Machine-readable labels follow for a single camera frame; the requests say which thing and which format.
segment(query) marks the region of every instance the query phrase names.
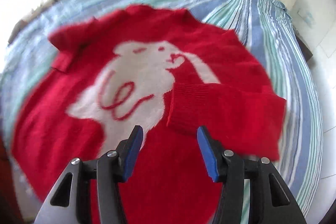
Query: sweater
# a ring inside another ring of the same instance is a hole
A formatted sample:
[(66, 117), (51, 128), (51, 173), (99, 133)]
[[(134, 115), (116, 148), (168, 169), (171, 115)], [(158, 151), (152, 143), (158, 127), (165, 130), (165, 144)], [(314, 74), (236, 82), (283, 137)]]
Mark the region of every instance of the sweater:
[(144, 141), (133, 176), (120, 184), (130, 224), (211, 218), (221, 185), (207, 175), (198, 126), (235, 153), (279, 158), (286, 102), (233, 30), (186, 9), (132, 5), (49, 40), (59, 54), (25, 101), (12, 144), (41, 200), (72, 158), (115, 149), (137, 124)]

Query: striped bedsheet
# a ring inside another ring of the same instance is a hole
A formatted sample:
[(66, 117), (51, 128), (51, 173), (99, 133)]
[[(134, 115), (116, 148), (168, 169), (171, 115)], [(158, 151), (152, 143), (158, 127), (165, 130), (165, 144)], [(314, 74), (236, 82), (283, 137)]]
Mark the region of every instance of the striped bedsheet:
[[(287, 100), (279, 142), (281, 160), (275, 166), (306, 215), (320, 176), (322, 120), (315, 84), (296, 42), (291, 17), (277, 0), (61, 0), (24, 29), (8, 49), (0, 86), (7, 147), (23, 100), (56, 55), (47, 35), (61, 25), (100, 17), (132, 3), (185, 7), (202, 22), (236, 31), (266, 69), (275, 92)], [(247, 223), (248, 183), (244, 196), (241, 221)]]

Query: blue gripper pad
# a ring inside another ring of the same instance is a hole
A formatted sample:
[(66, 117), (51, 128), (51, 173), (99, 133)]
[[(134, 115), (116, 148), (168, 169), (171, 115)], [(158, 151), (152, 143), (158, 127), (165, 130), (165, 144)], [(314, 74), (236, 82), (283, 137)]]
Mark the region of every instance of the blue gripper pad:
[(207, 133), (204, 131), (202, 127), (197, 129), (197, 141), (199, 148), (202, 153), (202, 157), (205, 163), (205, 166), (208, 171), (209, 177), (212, 178), (214, 182), (218, 182), (219, 174), (217, 169), (217, 159), (215, 154), (212, 151), (211, 145), (207, 138)]
[(127, 154), (125, 156), (124, 173), (122, 175), (124, 181), (126, 182), (128, 178), (132, 175), (135, 162), (137, 161), (141, 144), (143, 140), (143, 130), (141, 126), (135, 126), (131, 135), (128, 138), (126, 146), (128, 146)]

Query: white bear graphic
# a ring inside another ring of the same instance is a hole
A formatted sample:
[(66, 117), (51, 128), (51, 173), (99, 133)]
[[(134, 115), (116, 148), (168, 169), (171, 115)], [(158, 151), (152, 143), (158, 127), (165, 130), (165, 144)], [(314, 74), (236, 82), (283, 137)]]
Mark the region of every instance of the white bear graphic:
[(67, 114), (92, 118), (104, 128), (100, 155), (115, 149), (137, 124), (146, 133), (163, 117), (163, 95), (172, 89), (174, 76), (167, 70), (187, 58), (204, 83), (219, 83), (211, 69), (195, 54), (182, 52), (167, 41), (127, 41), (117, 45), (118, 55), (105, 65), (95, 83), (84, 90)]

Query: metal screw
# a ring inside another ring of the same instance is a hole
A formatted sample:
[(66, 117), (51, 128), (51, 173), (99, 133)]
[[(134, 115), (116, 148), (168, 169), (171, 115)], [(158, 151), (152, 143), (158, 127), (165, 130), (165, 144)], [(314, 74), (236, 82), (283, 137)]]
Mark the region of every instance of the metal screw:
[(224, 151), (224, 155), (227, 156), (227, 157), (232, 157), (233, 156), (233, 152), (232, 152), (232, 150), (225, 150)]
[(109, 152), (107, 152), (107, 156), (109, 158), (115, 157), (117, 155), (117, 151), (116, 150), (110, 150)]
[(264, 164), (269, 164), (269, 159), (266, 158), (266, 157), (262, 157), (261, 162), (264, 163)]
[(80, 162), (81, 160), (79, 158), (74, 158), (71, 160), (71, 164), (76, 165)]

